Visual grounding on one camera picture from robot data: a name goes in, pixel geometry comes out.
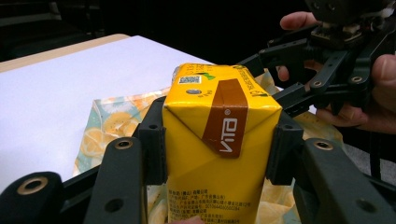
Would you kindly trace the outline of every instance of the qr code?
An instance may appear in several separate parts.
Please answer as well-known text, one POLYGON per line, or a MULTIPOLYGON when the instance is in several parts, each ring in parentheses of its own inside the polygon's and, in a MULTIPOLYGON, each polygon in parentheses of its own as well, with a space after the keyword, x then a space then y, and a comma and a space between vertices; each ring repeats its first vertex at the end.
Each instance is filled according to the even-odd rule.
POLYGON ((190 84, 190 83, 201 83, 201 76, 197 77, 181 77, 178 80, 178 84, 190 84))

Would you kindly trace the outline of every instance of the white tabletop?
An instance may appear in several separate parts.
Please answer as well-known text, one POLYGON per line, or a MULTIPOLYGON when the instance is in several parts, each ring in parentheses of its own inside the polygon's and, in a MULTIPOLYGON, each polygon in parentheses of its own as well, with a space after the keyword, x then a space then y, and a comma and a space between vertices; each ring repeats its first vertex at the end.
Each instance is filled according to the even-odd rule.
POLYGON ((34 172, 65 181, 92 101, 157 91, 181 63, 208 63, 141 36, 0 73, 0 192, 34 172))

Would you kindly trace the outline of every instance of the yellow juice box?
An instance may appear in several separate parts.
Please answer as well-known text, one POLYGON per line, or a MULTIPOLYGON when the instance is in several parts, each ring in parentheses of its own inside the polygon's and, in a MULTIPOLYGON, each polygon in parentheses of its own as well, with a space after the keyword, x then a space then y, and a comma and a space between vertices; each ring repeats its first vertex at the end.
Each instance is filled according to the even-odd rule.
POLYGON ((163 105, 169 221, 254 223, 281 109, 245 66, 179 66, 163 105))

